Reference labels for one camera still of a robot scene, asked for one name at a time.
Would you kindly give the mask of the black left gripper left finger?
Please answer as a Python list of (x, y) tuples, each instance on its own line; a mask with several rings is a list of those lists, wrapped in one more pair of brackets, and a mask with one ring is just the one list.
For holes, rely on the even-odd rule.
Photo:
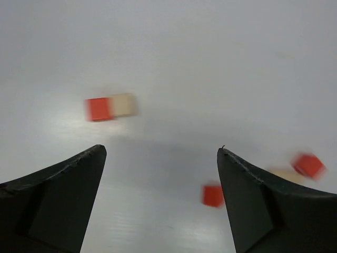
[(106, 156), (98, 144), (1, 183), (1, 252), (80, 252)]

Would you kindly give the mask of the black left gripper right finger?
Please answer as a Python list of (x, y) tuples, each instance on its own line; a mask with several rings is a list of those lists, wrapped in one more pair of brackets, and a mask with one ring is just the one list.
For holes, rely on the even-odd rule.
[(226, 148), (217, 167), (236, 252), (336, 252), (336, 194), (285, 180)]

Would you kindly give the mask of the red cube block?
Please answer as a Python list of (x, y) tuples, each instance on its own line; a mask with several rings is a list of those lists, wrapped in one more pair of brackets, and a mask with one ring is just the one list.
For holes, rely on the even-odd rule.
[(298, 153), (291, 161), (292, 168), (311, 180), (319, 180), (326, 172), (326, 166), (313, 153)]
[(220, 184), (206, 184), (202, 187), (201, 203), (214, 208), (224, 204), (224, 196)]
[(86, 99), (85, 106), (89, 121), (98, 122), (113, 119), (113, 115), (110, 110), (110, 99), (108, 97)]

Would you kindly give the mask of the natural wood cube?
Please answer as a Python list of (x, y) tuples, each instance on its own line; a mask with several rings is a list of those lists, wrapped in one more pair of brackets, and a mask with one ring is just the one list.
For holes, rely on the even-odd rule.
[(114, 118), (133, 116), (138, 112), (136, 97), (131, 93), (114, 94), (109, 99), (110, 111)]

